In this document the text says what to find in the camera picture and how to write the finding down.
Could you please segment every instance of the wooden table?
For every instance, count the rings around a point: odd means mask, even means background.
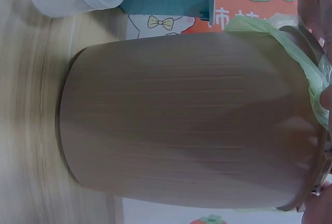
[[[121,223],[120,199],[78,185],[59,139],[60,93],[82,48],[123,38],[119,10],[63,19],[0,0],[0,223]]]

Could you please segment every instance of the hand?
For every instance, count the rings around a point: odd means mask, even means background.
[[[298,0],[298,14],[317,40],[325,40],[324,50],[332,62],[332,0]]]
[[[326,184],[323,192],[311,194],[306,203],[302,224],[331,224],[332,221],[332,185]]]

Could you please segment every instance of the trash can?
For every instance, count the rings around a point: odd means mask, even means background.
[[[318,64],[311,41],[284,31]],[[266,33],[89,47],[68,74],[60,130],[83,186],[164,204],[287,211],[331,165],[303,70]]]

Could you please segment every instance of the finger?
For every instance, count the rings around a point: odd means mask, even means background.
[[[332,0],[319,1],[321,27],[324,31],[324,39],[326,41],[326,53],[330,62],[332,62]]]
[[[305,200],[306,209],[310,209],[316,206],[319,197],[316,193],[311,193]]]
[[[326,110],[330,110],[332,100],[332,85],[328,86],[322,93],[320,102],[322,107]]]

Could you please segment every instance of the green plastic bag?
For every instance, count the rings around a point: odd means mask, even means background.
[[[269,20],[250,18],[245,16],[236,16],[225,28],[226,32],[235,31],[255,31],[269,33],[286,50],[286,52],[297,61],[302,67],[308,82],[309,95],[312,110],[318,122],[328,130],[328,110],[320,104],[320,96],[330,82],[331,64],[326,55],[324,55],[317,67],[309,57],[299,49],[282,31],[277,28],[285,25],[298,25],[300,21],[297,18],[288,15],[278,14]]]

